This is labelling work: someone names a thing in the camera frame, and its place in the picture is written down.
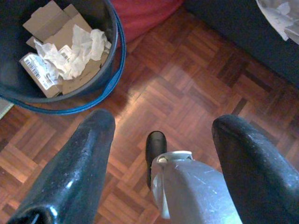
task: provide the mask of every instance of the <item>red fabric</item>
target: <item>red fabric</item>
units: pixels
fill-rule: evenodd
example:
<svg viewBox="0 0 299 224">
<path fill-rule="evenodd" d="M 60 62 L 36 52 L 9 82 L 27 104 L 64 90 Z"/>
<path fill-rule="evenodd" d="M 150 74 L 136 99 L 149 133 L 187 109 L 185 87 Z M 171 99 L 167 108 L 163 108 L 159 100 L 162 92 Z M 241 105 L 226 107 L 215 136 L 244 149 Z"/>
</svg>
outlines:
<svg viewBox="0 0 299 224">
<path fill-rule="evenodd" d="M 112 0 L 124 26 L 127 42 L 167 19 L 183 2 L 184 0 Z"/>
</svg>

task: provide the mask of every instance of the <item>dark sofa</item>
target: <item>dark sofa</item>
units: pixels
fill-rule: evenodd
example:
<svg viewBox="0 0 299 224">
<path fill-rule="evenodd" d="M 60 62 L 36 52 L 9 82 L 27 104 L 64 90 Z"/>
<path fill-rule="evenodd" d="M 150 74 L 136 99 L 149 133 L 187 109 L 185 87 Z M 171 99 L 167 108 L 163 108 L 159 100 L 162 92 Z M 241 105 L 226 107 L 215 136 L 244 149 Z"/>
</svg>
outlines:
<svg viewBox="0 0 299 224">
<path fill-rule="evenodd" d="M 299 45 L 280 37 L 255 0 L 186 0 L 185 7 L 299 88 Z"/>
</svg>

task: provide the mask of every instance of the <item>trash bin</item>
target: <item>trash bin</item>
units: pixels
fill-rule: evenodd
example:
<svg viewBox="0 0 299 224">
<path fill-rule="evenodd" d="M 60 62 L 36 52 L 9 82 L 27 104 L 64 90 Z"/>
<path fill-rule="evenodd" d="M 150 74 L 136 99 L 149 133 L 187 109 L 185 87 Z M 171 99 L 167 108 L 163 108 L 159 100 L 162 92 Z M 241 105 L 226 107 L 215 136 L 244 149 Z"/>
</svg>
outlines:
<svg viewBox="0 0 299 224">
<path fill-rule="evenodd" d="M 34 11 L 48 2 L 48 0 L 0 2 L 0 46 L 2 51 L 0 54 L 0 97 L 35 112 L 60 115 L 78 113 L 100 103 L 117 85 L 124 69 L 126 56 L 123 28 L 109 0 L 55 0 L 61 8 L 73 4 L 92 28 L 99 28 L 105 32 L 112 46 L 103 67 L 88 83 L 68 94 L 46 98 L 23 69 L 19 60 L 28 52 L 32 52 L 32 48 L 26 44 L 31 34 L 22 25 Z M 121 41 L 121 61 L 119 69 L 113 73 L 118 35 L 120 35 Z M 93 101 L 67 110 L 47 110 L 27 104 L 62 101 L 101 88 L 103 89 L 102 94 Z"/>
</svg>

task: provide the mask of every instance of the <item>wooden floor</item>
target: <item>wooden floor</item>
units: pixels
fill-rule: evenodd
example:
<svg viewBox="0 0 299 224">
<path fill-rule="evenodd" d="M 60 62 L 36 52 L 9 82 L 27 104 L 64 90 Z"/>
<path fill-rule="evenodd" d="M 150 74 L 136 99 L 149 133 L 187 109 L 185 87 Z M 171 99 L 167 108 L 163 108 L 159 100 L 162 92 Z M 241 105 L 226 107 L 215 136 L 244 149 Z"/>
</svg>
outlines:
<svg viewBox="0 0 299 224">
<path fill-rule="evenodd" d="M 144 147 L 153 130 L 165 133 L 170 151 L 190 150 L 221 170 L 211 125 L 232 113 L 263 132 L 299 169 L 299 91 L 184 9 L 130 43 L 128 52 L 120 83 L 97 106 L 114 114 L 116 131 L 95 223 L 170 223 L 159 217 L 146 186 Z M 0 121 L 1 223 L 90 111 L 58 117 L 15 106 Z"/>
</svg>

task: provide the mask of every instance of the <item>cardboard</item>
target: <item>cardboard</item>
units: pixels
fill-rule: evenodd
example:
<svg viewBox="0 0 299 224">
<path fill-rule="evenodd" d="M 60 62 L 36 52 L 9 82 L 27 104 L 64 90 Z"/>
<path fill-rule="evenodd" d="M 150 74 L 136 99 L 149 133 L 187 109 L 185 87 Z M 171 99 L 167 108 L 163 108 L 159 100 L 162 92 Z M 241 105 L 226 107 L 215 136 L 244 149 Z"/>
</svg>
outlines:
<svg viewBox="0 0 299 224">
<path fill-rule="evenodd" d="M 33 39 L 36 38 L 43 43 L 55 44 L 58 50 L 65 45 L 71 48 L 75 24 L 87 32 L 92 30 L 72 4 L 62 10 L 54 1 L 50 1 L 44 7 L 37 9 L 31 18 L 23 24 L 24 28 L 33 35 L 26 43 L 35 48 Z M 106 58 L 107 55 L 103 55 L 99 61 L 90 60 L 79 77 L 73 80 L 63 80 L 62 87 L 56 86 L 56 88 L 60 89 L 63 94 L 78 89 L 98 73 Z"/>
<path fill-rule="evenodd" d="M 54 84 L 54 82 L 51 82 L 47 77 L 46 74 L 38 72 L 35 66 L 26 60 L 28 56 L 36 56 L 38 57 L 37 54 L 34 53 L 28 53 L 26 54 L 21 60 L 20 63 L 23 66 L 23 68 L 28 72 L 28 74 L 31 76 L 31 78 L 35 81 L 35 83 L 38 85 L 38 87 L 43 91 L 43 93 L 46 95 L 46 97 L 51 98 L 57 96 L 61 90 L 57 85 Z"/>
</svg>

